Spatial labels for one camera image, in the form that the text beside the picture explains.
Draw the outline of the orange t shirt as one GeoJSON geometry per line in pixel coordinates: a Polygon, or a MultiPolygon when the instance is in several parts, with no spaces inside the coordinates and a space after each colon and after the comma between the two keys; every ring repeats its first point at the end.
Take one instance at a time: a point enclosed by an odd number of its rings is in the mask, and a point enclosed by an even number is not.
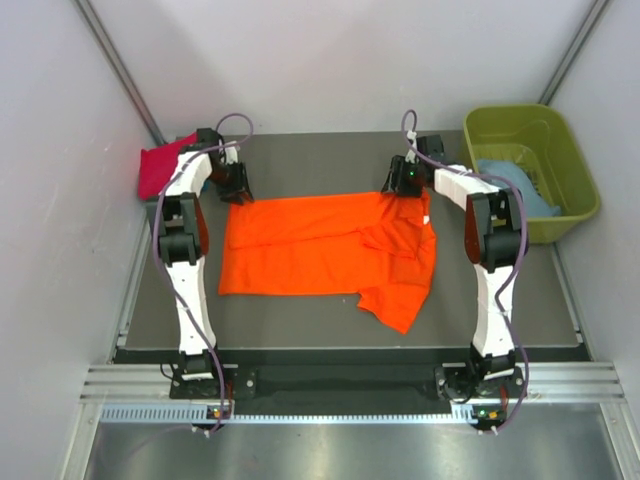
{"type": "Polygon", "coordinates": [[[221,295],[357,294],[406,334],[431,291],[431,198],[378,192],[258,200],[229,211],[221,295]]]}

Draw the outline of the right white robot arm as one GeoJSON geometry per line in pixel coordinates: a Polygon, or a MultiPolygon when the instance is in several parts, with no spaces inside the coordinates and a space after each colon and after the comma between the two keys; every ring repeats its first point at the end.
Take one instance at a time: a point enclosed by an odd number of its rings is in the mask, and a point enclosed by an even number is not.
{"type": "Polygon", "coordinates": [[[441,137],[405,134],[408,152],[392,158],[385,194],[418,197],[424,190],[465,214],[464,249],[477,279],[477,322],[464,371],[446,373],[442,395],[458,402],[492,394],[517,375],[512,330],[513,287],[527,250],[519,194],[459,164],[447,164],[441,137]]]}

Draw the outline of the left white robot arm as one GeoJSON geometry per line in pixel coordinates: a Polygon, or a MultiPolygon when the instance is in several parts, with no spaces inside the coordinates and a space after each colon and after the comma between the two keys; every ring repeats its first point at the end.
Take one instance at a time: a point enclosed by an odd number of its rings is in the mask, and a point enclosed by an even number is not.
{"type": "Polygon", "coordinates": [[[227,374],[216,353],[209,319],[204,273],[209,234],[200,205],[201,191],[213,183],[218,198],[243,205],[254,200],[239,146],[212,128],[196,131],[180,147],[177,166],[160,193],[147,201],[152,253],[173,295],[179,322],[178,359],[173,366],[176,398],[223,400],[227,374]]]}

